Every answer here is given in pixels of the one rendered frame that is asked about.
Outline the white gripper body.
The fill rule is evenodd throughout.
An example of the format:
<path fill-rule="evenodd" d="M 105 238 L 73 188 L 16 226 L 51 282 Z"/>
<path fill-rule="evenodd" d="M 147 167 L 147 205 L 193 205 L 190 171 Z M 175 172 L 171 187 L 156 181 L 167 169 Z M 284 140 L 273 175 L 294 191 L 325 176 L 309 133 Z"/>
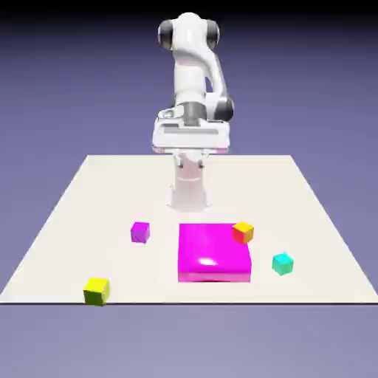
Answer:
<path fill-rule="evenodd" d="M 198 126 L 185 126 L 183 119 L 156 119 L 152 148 L 158 154 L 199 150 L 209 154 L 226 153 L 230 147 L 230 124 L 199 120 Z"/>

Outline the small purple cube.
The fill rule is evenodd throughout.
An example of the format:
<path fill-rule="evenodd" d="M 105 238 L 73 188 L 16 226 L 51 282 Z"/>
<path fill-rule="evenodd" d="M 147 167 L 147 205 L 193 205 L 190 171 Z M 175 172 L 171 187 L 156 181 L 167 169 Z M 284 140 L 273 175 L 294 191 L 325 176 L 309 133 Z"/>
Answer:
<path fill-rule="evenodd" d="M 150 224 L 136 221 L 131 227 L 131 241 L 146 244 L 150 237 Z"/>

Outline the small orange cube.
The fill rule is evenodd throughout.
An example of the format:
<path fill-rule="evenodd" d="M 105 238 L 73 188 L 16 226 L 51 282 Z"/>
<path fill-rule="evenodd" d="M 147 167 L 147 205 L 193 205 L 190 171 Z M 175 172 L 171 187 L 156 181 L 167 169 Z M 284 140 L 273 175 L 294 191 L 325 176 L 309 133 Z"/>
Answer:
<path fill-rule="evenodd" d="M 248 244 L 254 236 L 254 227 L 245 221 L 240 221 L 232 226 L 233 239 L 241 244 Z"/>

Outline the small teal cube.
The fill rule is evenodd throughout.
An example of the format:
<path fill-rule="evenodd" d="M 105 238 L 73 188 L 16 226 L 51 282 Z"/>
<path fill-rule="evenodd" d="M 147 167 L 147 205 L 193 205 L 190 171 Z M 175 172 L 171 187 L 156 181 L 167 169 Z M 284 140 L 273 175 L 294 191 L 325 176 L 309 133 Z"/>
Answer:
<path fill-rule="evenodd" d="M 285 252 L 274 255 L 272 268 L 279 274 L 285 275 L 293 270 L 294 260 Z"/>

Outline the small yellow cube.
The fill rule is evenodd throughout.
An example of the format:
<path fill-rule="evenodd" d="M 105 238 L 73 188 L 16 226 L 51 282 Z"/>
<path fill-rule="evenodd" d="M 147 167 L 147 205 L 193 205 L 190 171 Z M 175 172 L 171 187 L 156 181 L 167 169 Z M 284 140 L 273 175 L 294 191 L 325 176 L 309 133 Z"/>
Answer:
<path fill-rule="evenodd" d="M 86 305 L 104 306 L 110 295 L 110 283 L 106 278 L 90 278 L 83 288 Z"/>

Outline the large magenta box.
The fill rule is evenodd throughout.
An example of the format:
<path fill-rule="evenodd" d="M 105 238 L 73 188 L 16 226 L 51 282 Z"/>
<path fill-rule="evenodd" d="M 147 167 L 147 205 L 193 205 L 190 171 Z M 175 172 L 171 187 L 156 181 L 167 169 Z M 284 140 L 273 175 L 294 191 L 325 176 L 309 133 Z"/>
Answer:
<path fill-rule="evenodd" d="M 178 281 L 247 283 L 252 259 L 248 244 L 234 239 L 233 225 L 179 225 Z"/>

